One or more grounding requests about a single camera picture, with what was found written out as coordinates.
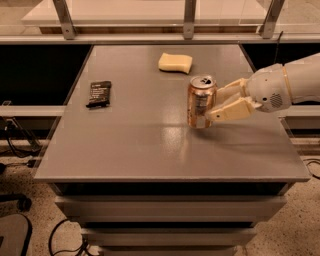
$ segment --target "metal frame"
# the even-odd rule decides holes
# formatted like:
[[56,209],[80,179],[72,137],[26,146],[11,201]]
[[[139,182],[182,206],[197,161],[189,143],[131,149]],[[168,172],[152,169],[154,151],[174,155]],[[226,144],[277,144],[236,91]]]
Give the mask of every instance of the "metal frame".
[[184,39],[193,38],[196,5],[197,5],[197,0],[185,0],[184,24],[183,24]]
[[69,9],[65,0],[53,0],[56,8],[59,21],[61,24],[61,30],[66,40],[74,39],[77,35],[75,27],[73,26],[72,19],[69,13]]
[[272,0],[260,34],[263,39],[272,38],[285,0]]

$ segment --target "drawer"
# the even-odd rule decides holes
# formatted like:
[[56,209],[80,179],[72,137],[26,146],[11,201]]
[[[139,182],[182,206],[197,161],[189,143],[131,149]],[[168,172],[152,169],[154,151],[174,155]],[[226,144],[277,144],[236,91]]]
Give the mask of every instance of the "drawer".
[[126,246],[236,246],[247,244],[255,235],[254,228],[201,228],[201,229],[82,229],[82,236],[89,244],[107,247]]
[[70,196],[56,204],[72,221],[258,222],[285,205],[276,196]]
[[233,256],[234,247],[100,247],[101,256]]

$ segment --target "black panel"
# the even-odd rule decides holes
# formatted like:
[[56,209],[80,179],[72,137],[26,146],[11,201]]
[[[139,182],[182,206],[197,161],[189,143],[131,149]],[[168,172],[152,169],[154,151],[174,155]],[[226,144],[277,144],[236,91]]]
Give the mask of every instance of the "black panel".
[[245,51],[247,57],[250,58],[256,70],[270,66],[274,63],[285,64],[320,52],[320,43],[280,43],[278,46],[276,43],[242,44],[241,47]]
[[1,45],[0,104],[62,105],[90,45]]
[[250,228],[252,222],[87,222],[83,228],[112,229],[203,229],[203,228]]
[[277,195],[286,183],[56,183],[63,195]]

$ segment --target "table surface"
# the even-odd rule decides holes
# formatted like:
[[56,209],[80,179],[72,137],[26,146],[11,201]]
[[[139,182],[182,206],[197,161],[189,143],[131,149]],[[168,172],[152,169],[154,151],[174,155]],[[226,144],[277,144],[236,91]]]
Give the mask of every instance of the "table surface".
[[[162,72],[163,52],[193,57],[189,75]],[[252,71],[236,45],[95,46],[38,167],[45,182],[295,182],[309,173],[275,114],[187,125],[187,87],[223,86]],[[111,106],[89,110],[90,83],[112,82]]]
[[[74,25],[183,24],[185,0],[67,0]],[[267,6],[256,0],[198,0],[198,24],[249,24],[264,22]],[[22,22],[26,25],[58,26],[51,0],[43,0]]]

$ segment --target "white countertop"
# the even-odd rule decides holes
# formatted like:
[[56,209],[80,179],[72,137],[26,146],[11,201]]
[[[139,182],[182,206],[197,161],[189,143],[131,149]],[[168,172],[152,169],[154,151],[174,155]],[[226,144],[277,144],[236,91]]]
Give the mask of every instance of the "white countertop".
[[[184,0],[67,0],[75,26],[183,24]],[[196,24],[261,25],[265,10],[256,0],[198,0]],[[43,0],[22,22],[59,26],[53,1]]]

